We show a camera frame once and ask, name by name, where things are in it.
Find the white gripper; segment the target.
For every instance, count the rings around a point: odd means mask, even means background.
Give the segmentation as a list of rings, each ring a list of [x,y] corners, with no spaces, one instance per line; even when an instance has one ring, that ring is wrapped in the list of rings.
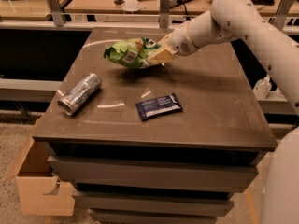
[[[174,30],[171,34],[164,36],[158,44],[164,47],[160,47],[149,54],[147,61],[151,65],[168,63],[175,59],[176,54],[189,56],[199,50],[193,44],[186,28]]]

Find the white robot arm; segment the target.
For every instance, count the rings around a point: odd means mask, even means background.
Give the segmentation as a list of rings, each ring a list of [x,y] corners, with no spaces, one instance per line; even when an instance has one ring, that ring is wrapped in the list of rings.
[[[299,114],[298,43],[265,21],[250,0],[213,0],[208,12],[165,36],[148,61],[167,63],[233,37],[245,42]],[[273,153],[260,224],[299,224],[299,128],[284,136]]]

